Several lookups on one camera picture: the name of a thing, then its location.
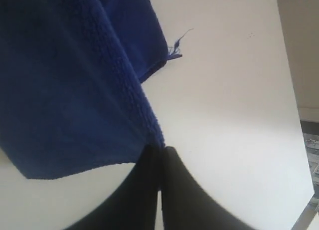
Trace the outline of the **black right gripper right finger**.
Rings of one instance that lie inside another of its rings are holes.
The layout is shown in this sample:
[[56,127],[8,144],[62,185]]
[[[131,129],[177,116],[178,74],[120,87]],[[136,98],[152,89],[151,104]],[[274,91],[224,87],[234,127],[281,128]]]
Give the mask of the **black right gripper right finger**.
[[162,152],[160,188],[165,230],[252,229],[202,189],[173,147]]

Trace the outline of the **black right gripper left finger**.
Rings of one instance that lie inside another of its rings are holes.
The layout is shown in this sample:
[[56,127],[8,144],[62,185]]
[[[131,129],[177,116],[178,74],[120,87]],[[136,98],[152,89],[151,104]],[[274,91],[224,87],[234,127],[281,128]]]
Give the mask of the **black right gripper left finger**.
[[160,150],[145,146],[121,185],[69,230],[153,230],[160,178]]

